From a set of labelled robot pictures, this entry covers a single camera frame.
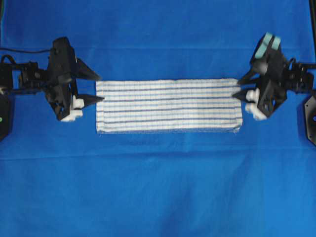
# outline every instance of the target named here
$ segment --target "table surface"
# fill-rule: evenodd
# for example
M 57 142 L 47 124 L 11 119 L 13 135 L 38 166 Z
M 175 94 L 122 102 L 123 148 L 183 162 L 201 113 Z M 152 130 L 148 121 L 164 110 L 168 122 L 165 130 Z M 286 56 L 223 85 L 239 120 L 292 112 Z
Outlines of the table surface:
M 37 50 L 67 36 L 103 80 L 216 79 L 243 76 L 265 32 L 315 61 L 308 1 L 6 0 L 0 40 Z M 47 67 L 47 54 L 11 55 Z M 98 135 L 95 106 L 60 123 L 42 93 L 17 96 L 0 236 L 315 236 L 307 98 L 288 92 L 263 122 L 243 111 L 237 134 Z

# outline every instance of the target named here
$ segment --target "checkered towel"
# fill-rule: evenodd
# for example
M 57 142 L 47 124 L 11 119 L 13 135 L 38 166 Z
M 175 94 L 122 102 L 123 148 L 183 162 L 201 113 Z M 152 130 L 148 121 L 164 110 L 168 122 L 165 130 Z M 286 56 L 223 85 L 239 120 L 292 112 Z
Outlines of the checkered towel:
M 98 133 L 237 132 L 236 79 L 99 81 Z

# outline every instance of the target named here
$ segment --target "striped towel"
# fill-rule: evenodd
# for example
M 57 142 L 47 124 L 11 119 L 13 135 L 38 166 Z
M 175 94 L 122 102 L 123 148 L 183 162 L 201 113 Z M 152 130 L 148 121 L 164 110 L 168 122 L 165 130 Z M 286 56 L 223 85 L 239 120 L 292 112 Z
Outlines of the striped towel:
M 236 79 L 98 81 L 98 133 L 237 132 Z

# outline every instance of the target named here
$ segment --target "cloth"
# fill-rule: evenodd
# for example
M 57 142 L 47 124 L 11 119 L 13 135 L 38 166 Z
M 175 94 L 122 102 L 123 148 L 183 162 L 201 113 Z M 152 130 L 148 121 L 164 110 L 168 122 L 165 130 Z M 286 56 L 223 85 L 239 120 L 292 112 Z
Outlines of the cloth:
M 236 79 L 98 81 L 97 132 L 237 132 L 239 90 Z
M 46 49 L 67 36 L 103 80 L 238 79 L 265 32 L 286 58 L 315 62 L 298 0 L 6 0 L 1 46 Z M 48 54 L 9 54 L 48 64 Z M 78 89 L 95 93 L 90 81 Z M 0 143 L 0 236 L 314 237 L 307 98 L 289 92 L 261 122 L 243 111 L 237 134 L 100 135 L 95 106 L 61 123 L 43 94 L 16 96 Z

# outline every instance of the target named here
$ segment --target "black mounting plate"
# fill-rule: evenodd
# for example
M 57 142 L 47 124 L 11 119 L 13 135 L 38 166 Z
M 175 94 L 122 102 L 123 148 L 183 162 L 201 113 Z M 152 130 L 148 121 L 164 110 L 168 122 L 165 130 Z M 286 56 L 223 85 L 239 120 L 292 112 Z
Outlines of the black mounting plate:
M 0 141 L 5 138 L 10 131 L 11 102 L 5 95 L 0 94 Z
M 312 96 L 304 107 L 307 138 L 316 145 L 316 98 Z

